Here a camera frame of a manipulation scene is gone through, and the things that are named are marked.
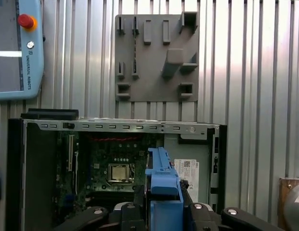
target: touchscreen display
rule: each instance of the touchscreen display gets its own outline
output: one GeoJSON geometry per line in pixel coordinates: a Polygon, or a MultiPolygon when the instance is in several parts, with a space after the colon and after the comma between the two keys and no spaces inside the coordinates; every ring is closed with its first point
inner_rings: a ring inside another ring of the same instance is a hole
{"type": "Polygon", "coordinates": [[[17,0],[0,0],[0,92],[23,90],[17,0]]]}

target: blue plastic part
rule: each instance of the blue plastic part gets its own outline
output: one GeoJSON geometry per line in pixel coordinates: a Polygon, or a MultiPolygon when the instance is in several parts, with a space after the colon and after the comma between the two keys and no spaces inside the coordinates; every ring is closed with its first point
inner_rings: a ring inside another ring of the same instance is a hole
{"type": "Polygon", "coordinates": [[[149,148],[153,153],[153,169],[146,169],[151,176],[151,194],[178,195],[178,174],[170,165],[168,152],[164,148],[149,148]]]}
{"type": "Polygon", "coordinates": [[[169,154],[164,148],[149,148],[153,154],[153,169],[146,169],[151,176],[151,194],[177,196],[177,200],[150,202],[150,229],[152,231],[183,230],[183,198],[180,179],[170,164],[169,154]]]}
{"type": "Polygon", "coordinates": [[[37,28],[28,32],[20,28],[23,86],[20,91],[0,92],[0,100],[23,100],[37,96],[43,75],[43,35],[40,0],[19,0],[19,14],[28,14],[37,21],[37,28]],[[28,42],[34,42],[32,49],[27,48],[28,42]]]}

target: white label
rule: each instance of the white label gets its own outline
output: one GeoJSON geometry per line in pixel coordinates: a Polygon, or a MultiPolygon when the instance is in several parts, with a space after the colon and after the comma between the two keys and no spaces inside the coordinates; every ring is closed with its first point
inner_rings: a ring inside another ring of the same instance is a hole
{"type": "Polygon", "coordinates": [[[175,159],[174,164],[178,176],[189,182],[188,193],[192,201],[198,202],[199,163],[196,160],[175,159]]]}

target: cpu socket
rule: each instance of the cpu socket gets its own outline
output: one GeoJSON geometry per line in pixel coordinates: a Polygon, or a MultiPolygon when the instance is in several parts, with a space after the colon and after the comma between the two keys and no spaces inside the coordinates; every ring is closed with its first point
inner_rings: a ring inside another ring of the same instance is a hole
{"type": "Polygon", "coordinates": [[[109,164],[107,181],[109,183],[133,183],[134,164],[109,164]]]}

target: wooden block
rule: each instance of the wooden block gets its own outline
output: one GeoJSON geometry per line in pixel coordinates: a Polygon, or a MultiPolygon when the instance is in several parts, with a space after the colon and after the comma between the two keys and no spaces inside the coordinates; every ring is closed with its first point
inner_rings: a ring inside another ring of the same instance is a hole
{"type": "Polygon", "coordinates": [[[287,227],[284,218],[284,203],[288,193],[297,185],[299,185],[299,178],[298,179],[280,178],[279,184],[280,184],[280,189],[279,189],[279,206],[278,206],[278,226],[279,228],[288,231],[290,229],[287,227]]]}

